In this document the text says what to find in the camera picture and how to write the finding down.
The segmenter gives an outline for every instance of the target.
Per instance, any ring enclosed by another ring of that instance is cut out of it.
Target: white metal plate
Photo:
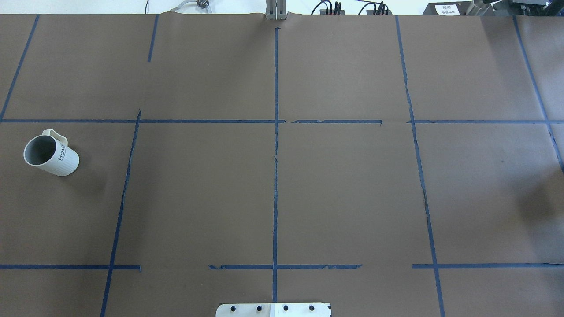
[[[215,317],[331,317],[327,303],[222,304]]]

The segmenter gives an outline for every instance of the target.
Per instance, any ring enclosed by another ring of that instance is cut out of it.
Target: metal cylinder
[[[466,15],[484,15],[489,7],[490,4],[484,3],[483,0],[472,0],[466,10]]]

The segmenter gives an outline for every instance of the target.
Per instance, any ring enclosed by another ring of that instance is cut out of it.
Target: horizontal blue tape strip
[[[88,124],[134,124],[137,120],[119,119],[4,119],[12,123],[88,123]],[[141,119],[144,124],[273,124],[275,120],[212,120],[212,119]]]
[[[546,124],[544,120],[414,120],[414,122],[416,124]]]
[[[453,263],[438,264],[438,268],[526,268],[550,267],[564,268],[564,263]],[[434,268],[432,264],[414,264],[412,268]]]
[[[293,124],[382,124],[382,120],[295,120]]]
[[[278,264],[279,270],[356,270],[362,264]],[[219,267],[210,265],[210,270],[272,270],[272,264],[232,264]]]
[[[66,265],[66,264],[0,264],[0,270],[107,270],[109,265]],[[136,270],[141,265],[115,265],[114,270]]]

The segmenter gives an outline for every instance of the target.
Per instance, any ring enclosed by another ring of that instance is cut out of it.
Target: mug handle
[[[67,140],[67,138],[65,138],[64,136],[58,134],[55,130],[53,129],[47,129],[47,130],[43,130],[42,135],[49,135],[50,137],[53,137],[57,140],[59,140],[64,146],[68,146],[69,142]]]

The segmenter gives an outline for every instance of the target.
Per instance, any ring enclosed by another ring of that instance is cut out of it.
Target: black lettering on mug
[[[65,158],[65,154],[67,154],[67,148],[61,144],[61,152],[59,153],[59,161],[62,161]]]

